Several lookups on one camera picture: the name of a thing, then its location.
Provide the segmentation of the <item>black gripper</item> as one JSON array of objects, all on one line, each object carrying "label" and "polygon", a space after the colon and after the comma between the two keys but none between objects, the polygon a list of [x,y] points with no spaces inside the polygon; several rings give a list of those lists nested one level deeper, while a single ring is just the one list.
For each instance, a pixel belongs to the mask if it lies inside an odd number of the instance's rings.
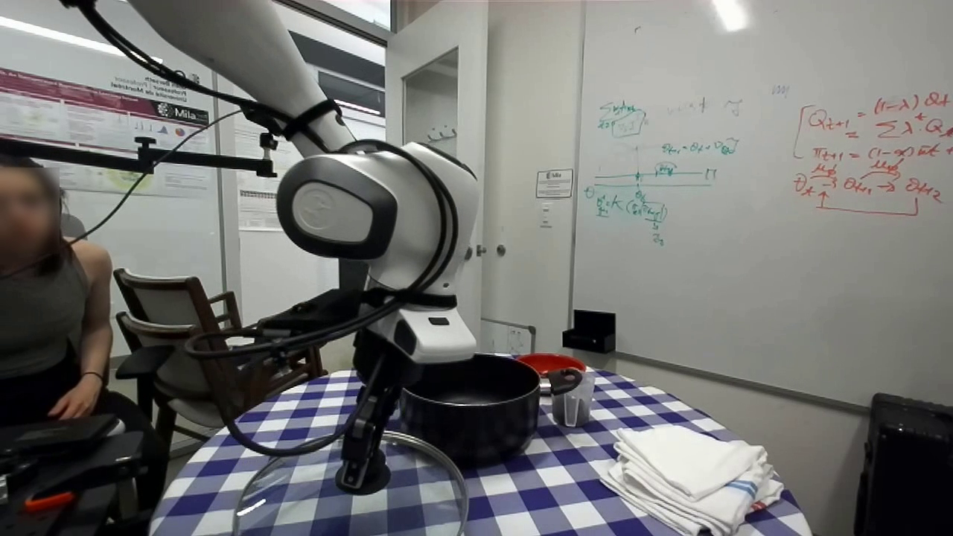
[{"label": "black gripper", "polygon": [[342,472],[349,476],[381,476],[385,475],[385,452],[381,452],[385,427],[390,424],[402,390],[421,378],[421,366],[412,360],[412,354],[399,342],[376,332],[360,332],[354,347],[357,347],[354,369],[357,369],[357,378],[364,382],[364,390],[346,427]]}]

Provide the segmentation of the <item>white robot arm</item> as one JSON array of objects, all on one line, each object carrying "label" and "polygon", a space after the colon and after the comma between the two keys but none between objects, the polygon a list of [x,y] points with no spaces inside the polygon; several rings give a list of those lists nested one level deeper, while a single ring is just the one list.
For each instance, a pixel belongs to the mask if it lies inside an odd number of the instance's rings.
[{"label": "white robot arm", "polygon": [[308,64],[270,0],[128,0],[172,47],[226,79],[229,102],[287,137],[302,162],[281,178],[278,217],[308,254],[360,262],[349,314],[265,341],[265,354],[349,336],[364,378],[342,428],[340,476],[385,467],[381,436],[421,364],[460,364],[476,350],[457,300],[457,275],[476,227],[480,184],[469,163],[422,147],[360,140]]}]

